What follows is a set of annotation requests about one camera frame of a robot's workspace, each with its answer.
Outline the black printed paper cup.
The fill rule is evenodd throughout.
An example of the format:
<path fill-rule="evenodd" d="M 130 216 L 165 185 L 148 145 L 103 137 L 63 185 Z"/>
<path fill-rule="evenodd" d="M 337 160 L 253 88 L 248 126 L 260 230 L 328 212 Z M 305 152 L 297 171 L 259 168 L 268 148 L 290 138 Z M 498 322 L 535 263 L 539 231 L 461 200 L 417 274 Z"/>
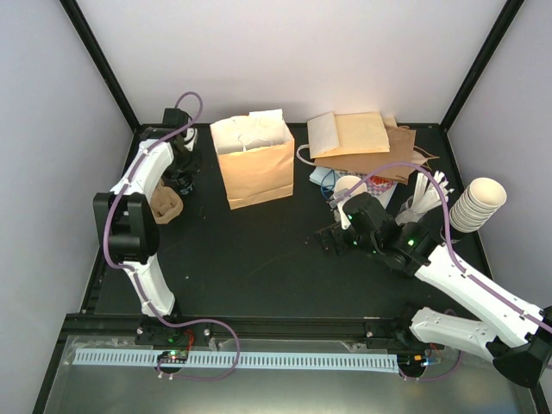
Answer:
<path fill-rule="evenodd" d="M 179 172 L 172 177 L 165 175 L 163 179 L 165 184 L 172 188 L 181 197 L 193 193 L 193 175 L 188 172 Z"/>

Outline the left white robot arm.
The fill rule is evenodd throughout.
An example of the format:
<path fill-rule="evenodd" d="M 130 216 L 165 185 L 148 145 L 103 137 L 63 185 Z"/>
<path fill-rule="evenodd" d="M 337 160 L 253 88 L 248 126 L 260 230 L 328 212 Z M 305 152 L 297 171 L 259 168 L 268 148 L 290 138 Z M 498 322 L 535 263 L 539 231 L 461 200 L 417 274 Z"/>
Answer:
<path fill-rule="evenodd" d="M 146 128 L 122 178 L 93 199 L 98 240 L 107 264 L 131 280 L 148 317 L 160 318 L 154 333 L 166 344 L 179 342 L 185 323 L 175 317 L 176 298 L 160 269 L 159 226 L 178 216 L 193 191 L 201 153 L 198 131 L 181 109 L 167 108 L 158 127 Z"/>

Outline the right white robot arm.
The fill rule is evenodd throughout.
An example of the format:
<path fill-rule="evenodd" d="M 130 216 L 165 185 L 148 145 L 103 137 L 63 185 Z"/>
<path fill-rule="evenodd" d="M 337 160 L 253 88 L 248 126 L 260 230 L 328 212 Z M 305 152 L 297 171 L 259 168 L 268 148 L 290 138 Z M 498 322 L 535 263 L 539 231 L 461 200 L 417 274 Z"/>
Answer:
<path fill-rule="evenodd" d="M 329 199 L 337 222 L 317 232 L 337 254 L 359 250 L 391 271 L 445 293 L 473 319 L 414 310 L 392 326 L 403 348 L 417 342 L 456 348 L 489 361 L 509 381 L 533 388 L 551 360 L 551 309 L 530 304 L 497 285 L 438 241 L 422 224 L 398 225 L 367 192 L 341 190 Z"/>

